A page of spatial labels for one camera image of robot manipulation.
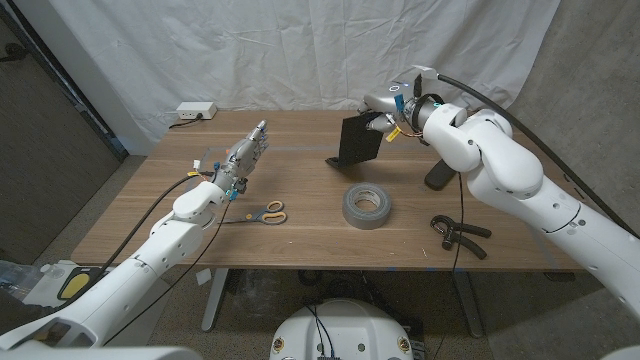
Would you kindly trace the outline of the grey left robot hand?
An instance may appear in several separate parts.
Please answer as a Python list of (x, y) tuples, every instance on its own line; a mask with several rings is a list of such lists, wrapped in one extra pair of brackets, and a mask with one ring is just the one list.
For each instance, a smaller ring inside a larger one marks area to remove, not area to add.
[(247, 177), (255, 169), (256, 163), (268, 147), (267, 120), (263, 119), (244, 139), (234, 144), (221, 164), (213, 181), (222, 190), (237, 190), (243, 193)]

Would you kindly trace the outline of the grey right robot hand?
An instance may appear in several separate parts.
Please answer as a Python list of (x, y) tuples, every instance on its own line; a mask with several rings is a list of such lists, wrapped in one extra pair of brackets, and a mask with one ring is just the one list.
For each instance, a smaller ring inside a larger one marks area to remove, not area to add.
[(363, 96), (359, 114), (373, 112), (374, 119), (366, 128), (381, 133), (391, 132), (401, 122), (408, 122), (407, 103), (413, 99), (413, 89), (407, 82), (391, 81)]

